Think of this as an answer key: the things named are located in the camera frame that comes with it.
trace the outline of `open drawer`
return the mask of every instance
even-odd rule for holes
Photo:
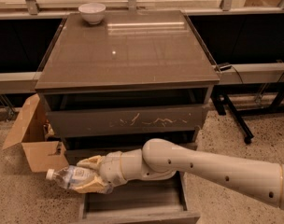
[[[189,210],[183,174],[164,181],[131,181],[111,194],[83,196],[80,223],[197,223],[200,215]]]

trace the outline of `drawer front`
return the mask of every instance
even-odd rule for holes
[[[158,133],[202,128],[208,105],[98,109],[47,113],[55,133],[81,137],[127,133]]]

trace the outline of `plastic bottle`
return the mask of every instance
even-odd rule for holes
[[[54,169],[49,169],[46,178],[48,180],[54,180],[61,188],[73,189],[76,184],[95,175],[96,172],[92,169],[70,165],[57,172],[55,172]]]

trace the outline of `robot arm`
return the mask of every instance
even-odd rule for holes
[[[198,175],[284,210],[284,165],[276,163],[193,151],[151,139],[142,150],[106,155],[98,169],[104,183],[113,187],[134,179],[167,179],[176,171]]]

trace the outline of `bottle cap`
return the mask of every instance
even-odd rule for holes
[[[54,173],[55,173],[54,169],[49,169],[48,172],[47,172],[47,175],[46,175],[46,179],[52,180],[52,176],[53,176]]]

